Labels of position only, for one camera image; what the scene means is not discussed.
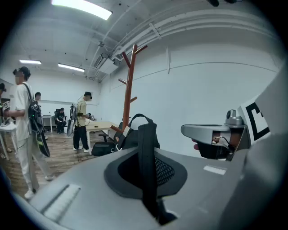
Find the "wooden floor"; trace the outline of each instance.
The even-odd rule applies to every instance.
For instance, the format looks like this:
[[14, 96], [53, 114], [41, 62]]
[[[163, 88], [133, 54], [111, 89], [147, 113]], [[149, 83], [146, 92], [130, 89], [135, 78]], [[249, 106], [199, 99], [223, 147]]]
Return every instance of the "wooden floor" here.
[[[104, 141], [103, 137], [98, 136], [99, 133], [102, 133], [102, 131], [96, 133], [90, 132], [91, 147], [93, 147], [95, 142]], [[84, 149], [79, 150], [79, 155], [77, 155], [77, 151], [73, 150], [73, 135], [68, 137], [65, 133], [57, 134], [56, 132], [46, 132], [45, 135], [48, 137], [46, 141], [51, 155], [51, 157], [46, 158], [46, 160], [56, 176], [66, 172], [68, 169], [82, 161], [94, 158], [94, 156], [89, 155], [89, 153], [84, 153]], [[15, 151], [10, 136], [5, 134], [5, 140], [7, 146], [12, 150], [12, 153], [9, 153], [9, 161], [0, 158], [0, 166], [10, 178], [12, 190], [23, 197], [27, 192], [28, 187], [23, 178], [20, 163], [15, 157]], [[34, 165], [36, 167], [36, 175], [40, 188], [43, 188], [49, 182], [44, 179], [44, 174], [36, 162], [34, 162]]]

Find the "black pants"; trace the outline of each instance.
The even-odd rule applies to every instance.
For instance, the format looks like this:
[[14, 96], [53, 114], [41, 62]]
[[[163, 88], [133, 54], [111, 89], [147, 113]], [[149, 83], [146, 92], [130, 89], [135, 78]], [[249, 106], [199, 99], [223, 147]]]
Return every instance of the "black pants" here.
[[73, 145], [75, 149], [79, 148], [79, 141], [82, 141], [83, 148], [88, 150], [88, 143], [87, 143], [87, 135], [86, 135], [86, 127], [85, 126], [75, 126], [74, 128], [74, 137], [73, 137]]
[[57, 132], [64, 131], [64, 127], [66, 125], [66, 121], [58, 122], [57, 123]]

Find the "table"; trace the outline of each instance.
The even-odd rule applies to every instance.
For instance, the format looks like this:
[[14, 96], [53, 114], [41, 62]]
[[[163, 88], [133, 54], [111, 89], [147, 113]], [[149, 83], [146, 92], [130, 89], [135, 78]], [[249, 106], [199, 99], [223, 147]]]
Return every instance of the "table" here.
[[85, 125], [86, 125], [87, 142], [88, 142], [90, 155], [92, 155], [92, 149], [91, 149], [91, 144], [90, 144], [90, 132], [108, 130], [108, 135], [109, 135], [109, 130], [111, 129], [110, 128], [111, 125], [118, 127], [118, 125], [116, 125], [110, 121], [102, 121], [102, 122], [90, 121], [90, 123], [89, 123], [89, 120], [87, 120], [87, 119], [85, 121]]
[[42, 115], [42, 124], [44, 125], [43, 123], [43, 118], [50, 118], [50, 127], [51, 127], [51, 132], [52, 132], [52, 117], [55, 117], [55, 115]]
[[18, 149], [17, 149], [17, 144], [16, 144], [16, 125], [11, 123], [9, 125], [6, 126], [0, 126], [0, 140], [1, 140], [1, 145], [3, 147], [3, 151], [5, 153], [6, 159], [10, 160], [8, 153], [6, 151], [5, 145], [4, 145], [4, 140], [3, 137], [1, 135], [1, 133], [4, 132], [8, 132], [11, 135], [11, 139], [12, 139], [12, 143], [15, 149], [16, 154], [18, 153]]

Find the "wooden coat rack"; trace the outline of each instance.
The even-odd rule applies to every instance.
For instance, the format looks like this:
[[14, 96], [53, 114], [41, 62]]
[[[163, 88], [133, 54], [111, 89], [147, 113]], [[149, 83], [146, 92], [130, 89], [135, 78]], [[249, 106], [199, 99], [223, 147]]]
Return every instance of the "wooden coat rack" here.
[[137, 97], [134, 97], [131, 99], [131, 91], [132, 91], [132, 82], [133, 82], [133, 74], [134, 74], [134, 67], [135, 67], [135, 59], [136, 55], [139, 54], [142, 50], [146, 49], [147, 45], [143, 46], [142, 48], [138, 49], [138, 46], [136, 44], [133, 45], [132, 49], [132, 56], [131, 56], [131, 62], [129, 61], [127, 55], [125, 52], [122, 53], [124, 60], [126, 61], [126, 64], [128, 66], [128, 77], [127, 81], [123, 79], [118, 79], [120, 82], [126, 85], [126, 92], [125, 92], [125, 100], [124, 100], [124, 113], [123, 113], [123, 126], [122, 130], [111, 125], [111, 129], [115, 130], [116, 132], [123, 133], [126, 126], [129, 122], [129, 112], [130, 112], [130, 104], [137, 99]]

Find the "backpack strap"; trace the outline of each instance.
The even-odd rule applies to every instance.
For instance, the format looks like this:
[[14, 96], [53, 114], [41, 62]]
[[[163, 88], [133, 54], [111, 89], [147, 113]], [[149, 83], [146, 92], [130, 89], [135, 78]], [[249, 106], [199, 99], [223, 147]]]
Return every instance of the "backpack strap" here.
[[24, 86], [26, 87], [26, 89], [27, 89], [27, 91], [28, 91], [29, 99], [30, 99], [31, 102], [33, 102], [33, 101], [34, 101], [34, 98], [31, 96], [29, 87], [27, 86], [27, 84], [25, 84], [25, 82], [23, 82], [22, 85], [24, 85]]

